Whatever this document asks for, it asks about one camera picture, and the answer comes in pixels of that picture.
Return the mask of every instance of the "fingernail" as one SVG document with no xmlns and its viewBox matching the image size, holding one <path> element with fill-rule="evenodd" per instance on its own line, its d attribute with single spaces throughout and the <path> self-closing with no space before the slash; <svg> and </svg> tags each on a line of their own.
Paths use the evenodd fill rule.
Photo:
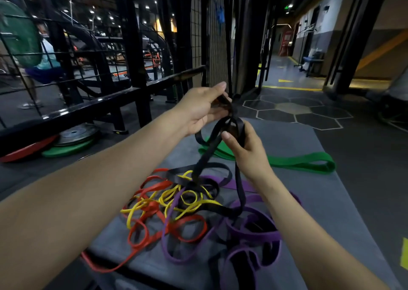
<svg viewBox="0 0 408 290">
<path fill-rule="evenodd" d="M 217 85 L 219 85 L 222 89 L 225 89 L 227 87 L 227 83 L 225 81 L 222 81 L 221 83 L 218 83 Z"/>
<path fill-rule="evenodd" d="M 227 139 L 230 138 L 231 134 L 229 134 L 227 131 L 223 131 L 221 133 L 221 136 L 222 136 L 223 139 L 227 140 Z"/>
</svg>

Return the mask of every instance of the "weight plate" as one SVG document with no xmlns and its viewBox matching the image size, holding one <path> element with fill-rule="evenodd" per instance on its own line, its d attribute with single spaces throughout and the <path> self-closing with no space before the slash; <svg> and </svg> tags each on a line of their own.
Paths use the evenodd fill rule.
<svg viewBox="0 0 408 290">
<path fill-rule="evenodd" d="M 59 134 L 58 141 L 54 146 L 71 146 L 87 141 L 93 137 L 99 129 L 89 123 L 82 123 Z"/>
<path fill-rule="evenodd" d="M 42 150 L 44 147 L 51 144 L 56 138 L 58 138 L 58 135 L 54 135 L 40 142 L 31 144 L 31 145 L 28 145 L 27 147 L 16 150 L 15 152 L 12 152 L 11 154 L 1 157 L 0 162 L 12 162 L 12 161 L 17 161 L 19 159 L 23 159 L 33 153 L 38 152 L 39 150 Z"/>
<path fill-rule="evenodd" d="M 55 157 L 64 157 L 70 156 L 72 154 L 78 153 L 89 146 L 91 146 L 95 142 L 96 138 L 90 139 L 86 142 L 74 145 L 74 146 L 64 146 L 64 147 L 51 147 L 48 150 L 45 150 L 41 153 L 43 157 L 46 158 L 55 158 Z"/>
<path fill-rule="evenodd" d="M 43 52 L 38 29 L 29 16 L 14 3 L 0 0 L 0 32 L 12 33 L 14 36 L 3 34 L 10 55 Z M 32 68 L 41 62 L 42 54 L 15 56 L 20 66 Z"/>
</svg>

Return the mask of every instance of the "purple shorts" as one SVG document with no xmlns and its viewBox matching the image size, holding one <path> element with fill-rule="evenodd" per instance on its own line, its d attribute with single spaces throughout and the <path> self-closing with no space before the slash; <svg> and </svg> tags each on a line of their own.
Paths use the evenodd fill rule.
<svg viewBox="0 0 408 290">
<path fill-rule="evenodd" d="M 26 68 L 24 71 L 28 76 L 32 77 L 41 84 L 49 84 L 52 81 L 57 81 L 60 77 L 65 75 L 62 67 L 51 68 L 47 70 L 39 69 L 37 67 Z"/>
</svg>

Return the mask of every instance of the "red weight plate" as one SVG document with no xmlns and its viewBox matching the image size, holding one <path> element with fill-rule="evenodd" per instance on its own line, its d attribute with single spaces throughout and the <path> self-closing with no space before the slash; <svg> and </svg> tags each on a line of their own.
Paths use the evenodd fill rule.
<svg viewBox="0 0 408 290">
<path fill-rule="evenodd" d="M 12 161 L 16 161 L 19 159 L 22 159 L 24 157 L 27 157 L 33 153 L 38 152 L 39 150 L 43 149 L 44 147 L 48 146 L 49 144 L 51 144 L 52 142 L 54 142 L 54 140 L 56 140 L 58 138 L 58 134 L 57 135 L 53 135 L 52 137 L 49 137 L 45 140 L 39 141 L 37 143 L 28 145 L 27 147 L 21 148 L 19 150 L 16 150 L 15 152 L 8 154 L 4 157 L 0 158 L 0 162 L 12 162 Z"/>
</svg>

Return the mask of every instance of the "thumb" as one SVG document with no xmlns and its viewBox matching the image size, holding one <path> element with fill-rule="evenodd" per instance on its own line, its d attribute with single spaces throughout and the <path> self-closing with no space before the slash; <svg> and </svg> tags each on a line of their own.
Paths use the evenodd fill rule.
<svg viewBox="0 0 408 290">
<path fill-rule="evenodd" d="M 222 81 L 221 83 L 218 83 L 214 87 L 208 89 L 205 94 L 208 102 L 213 102 L 217 97 L 221 96 L 225 91 L 225 88 L 227 88 L 227 83 Z"/>
<path fill-rule="evenodd" d="M 231 135 L 231 133 L 227 131 L 223 131 L 221 133 L 221 137 L 224 143 L 227 144 L 228 148 L 232 150 L 232 153 L 234 154 L 234 156 L 238 157 L 245 150 L 238 143 L 237 139 Z"/>
</svg>

